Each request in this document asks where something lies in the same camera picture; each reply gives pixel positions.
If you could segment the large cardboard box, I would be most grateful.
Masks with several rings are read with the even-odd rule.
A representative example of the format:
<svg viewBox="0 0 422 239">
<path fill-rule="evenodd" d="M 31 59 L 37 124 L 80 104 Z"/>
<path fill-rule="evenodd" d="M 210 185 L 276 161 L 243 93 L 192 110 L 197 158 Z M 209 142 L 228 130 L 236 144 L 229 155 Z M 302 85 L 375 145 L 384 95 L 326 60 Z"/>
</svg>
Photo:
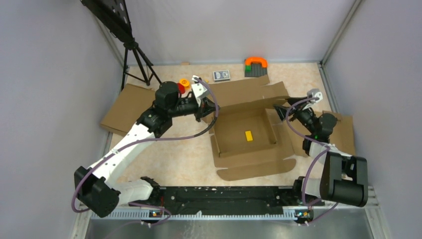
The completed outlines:
<svg viewBox="0 0 422 239">
<path fill-rule="evenodd" d="M 211 84 L 218 114 L 207 116 L 217 175 L 224 181 L 287 173 L 296 166 L 287 129 L 274 110 L 289 93 L 283 82 L 269 76 Z"/>
</svg>

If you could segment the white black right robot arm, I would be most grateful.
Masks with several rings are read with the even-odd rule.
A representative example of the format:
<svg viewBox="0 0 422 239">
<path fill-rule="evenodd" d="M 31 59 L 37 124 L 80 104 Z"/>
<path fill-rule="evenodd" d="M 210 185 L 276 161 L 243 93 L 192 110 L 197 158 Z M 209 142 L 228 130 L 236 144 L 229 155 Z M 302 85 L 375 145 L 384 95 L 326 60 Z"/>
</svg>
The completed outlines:
<svg viewBox="0 0 422 239">
<path fill-rule="evenodd" d="M 313 158 L 305 176 L 295 180 L 292 199 L 313 206 L 319 200 L 364 207 L 369 197 L 367 160 L 341 151 L 330 142 L 338 119 L 332 113 L 318 116 L 312 106 L 323 99 L 319 89 L 302 98 L 288 98 L 288 106 L 274 104 L 281 121 L 303 138 L 302 149 Z"/>
</svg>

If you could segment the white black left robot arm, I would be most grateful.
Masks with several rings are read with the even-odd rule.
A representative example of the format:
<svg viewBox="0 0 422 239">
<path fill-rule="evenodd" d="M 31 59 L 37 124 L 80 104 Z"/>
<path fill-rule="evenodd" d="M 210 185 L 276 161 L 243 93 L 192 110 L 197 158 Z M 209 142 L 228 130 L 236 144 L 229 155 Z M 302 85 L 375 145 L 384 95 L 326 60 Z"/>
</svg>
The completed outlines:
<svg viewBox="0 0 422 239">
<path fill-rule="evenodd" d="M 191 90 L 183 96 L 178 84 L 166 81 L 154 91 L 154 100 L 134 122 L 124 138 L 101 159 L 88 168 L 79 167 L 74 173 L 75 190 L 71 208 L 82 213 L 75 202 L 79 200 L 100 217 L 108 216 L 117 206 L 143 201 L 153 206 L 159 201 L 158 187 L 152 179 L 142 177 L 137 181 L 119 183 L 118 178 L 130 163 L 155 142 L 187 140 L 207 133 L 216 123 L 219 106 L 210 85 L 193 75 Z M 196 121 L 214 114 L 207 128 L 199 133 L 182 137 L 163 137 L 172 126 L 172 119 L 193 115 Z"/>
</svg>

